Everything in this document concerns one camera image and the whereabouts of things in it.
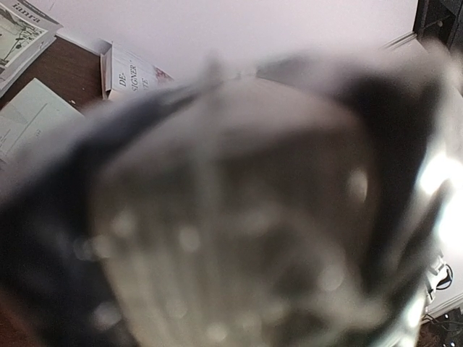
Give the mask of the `dark Wuthering Heights book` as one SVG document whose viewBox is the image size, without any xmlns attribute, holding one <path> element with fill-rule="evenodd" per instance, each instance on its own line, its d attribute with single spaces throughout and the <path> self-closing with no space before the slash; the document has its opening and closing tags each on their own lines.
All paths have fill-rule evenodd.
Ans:
<svg viewBox="0 0 463 347">
<path fill-rule="evenodd" d="M 414 346 L 461 84 L 431 42 L 89 108 L 1 173 L 1 302 L 42 346 Z"/>
</svg>

